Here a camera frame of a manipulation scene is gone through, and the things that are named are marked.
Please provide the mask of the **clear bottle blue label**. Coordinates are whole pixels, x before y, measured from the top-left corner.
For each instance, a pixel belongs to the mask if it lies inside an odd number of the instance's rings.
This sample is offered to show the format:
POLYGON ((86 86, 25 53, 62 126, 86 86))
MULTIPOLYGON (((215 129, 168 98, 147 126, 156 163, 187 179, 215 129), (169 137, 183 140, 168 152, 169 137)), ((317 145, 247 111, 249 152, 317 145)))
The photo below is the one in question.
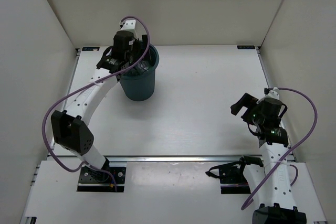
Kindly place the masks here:
POLYGON ((131 70, 131 76, 140 76, 148 72, 151 68, 152 66, 149 61, 142 60, 131 70))

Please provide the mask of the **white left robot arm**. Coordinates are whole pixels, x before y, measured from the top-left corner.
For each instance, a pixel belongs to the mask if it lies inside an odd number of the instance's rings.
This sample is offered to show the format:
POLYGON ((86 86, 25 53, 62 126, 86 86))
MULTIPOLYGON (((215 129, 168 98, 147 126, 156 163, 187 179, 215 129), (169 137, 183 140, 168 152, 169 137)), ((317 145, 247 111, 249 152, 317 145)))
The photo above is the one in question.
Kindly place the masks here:
POLYGON ((96 65, 88 84, 69 94, 73 101, 63 111, 51 115, 54 141, 93 168, 92 176, 105 182, 110 176, 107 159, 94 146, 89 123, 106 94, 118 84, 122 75, 138 65, 150 47, 149 34, 138 39, 135 32, 119 30, 96 65))

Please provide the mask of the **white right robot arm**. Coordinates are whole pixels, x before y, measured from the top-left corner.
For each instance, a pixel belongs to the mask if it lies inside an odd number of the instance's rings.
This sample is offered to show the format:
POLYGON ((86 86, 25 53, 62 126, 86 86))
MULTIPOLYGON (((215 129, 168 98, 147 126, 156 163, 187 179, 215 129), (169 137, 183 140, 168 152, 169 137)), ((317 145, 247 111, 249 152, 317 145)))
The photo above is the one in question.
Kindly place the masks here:
POLYGON ((241 116, 248 126, 255 126, 252 135, 259 141, 261 157, 243 155, 238 161, 215 166, 206 175, 226 183, 226 188, 249 188, 251 199, 243 204, 255 205, 253 223, 307 223, 304 212, 298 210, 292 194, 287 151, 288 135, 281 119, 288 107, 275 91, 262 99, 245 93, 230 109, 233 115, 246 108, 241 116))

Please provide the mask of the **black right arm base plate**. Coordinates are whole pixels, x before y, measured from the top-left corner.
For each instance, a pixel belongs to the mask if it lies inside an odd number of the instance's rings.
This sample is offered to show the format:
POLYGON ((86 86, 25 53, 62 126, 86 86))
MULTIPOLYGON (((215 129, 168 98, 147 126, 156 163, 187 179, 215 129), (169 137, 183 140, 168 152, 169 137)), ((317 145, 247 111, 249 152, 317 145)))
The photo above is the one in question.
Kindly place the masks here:
POLYGON ((238 166, 219 169, 222 195, 250 194, 250 187, 238 166))

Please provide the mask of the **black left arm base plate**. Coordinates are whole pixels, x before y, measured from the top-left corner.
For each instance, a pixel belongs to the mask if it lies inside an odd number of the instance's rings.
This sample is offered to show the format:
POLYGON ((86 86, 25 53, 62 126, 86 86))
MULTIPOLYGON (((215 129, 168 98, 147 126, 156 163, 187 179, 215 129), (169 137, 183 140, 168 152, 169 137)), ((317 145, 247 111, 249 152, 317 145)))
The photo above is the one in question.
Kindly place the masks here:
POLYGON ((91 193, 123 193, 125 185, 127 167, 112 164, 109 165, 109 172, 115 179, 115 187, 110 175, 98 172, 87 166, 83 166, 80 170, 77 191, 91 193))

